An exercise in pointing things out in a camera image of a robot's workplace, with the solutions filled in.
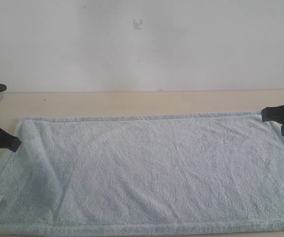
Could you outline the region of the light blue terry towel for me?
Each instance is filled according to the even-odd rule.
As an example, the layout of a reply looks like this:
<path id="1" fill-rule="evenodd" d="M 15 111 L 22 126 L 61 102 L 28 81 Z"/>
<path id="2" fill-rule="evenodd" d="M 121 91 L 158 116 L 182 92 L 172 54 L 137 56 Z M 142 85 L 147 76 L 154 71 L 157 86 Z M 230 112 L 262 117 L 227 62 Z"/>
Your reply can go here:
<path id="1" fill-rule="evenodd" d="M 284 230 L 284 137 L 259 112 L 47 118 L 0 159 L 0 235 Z"/>

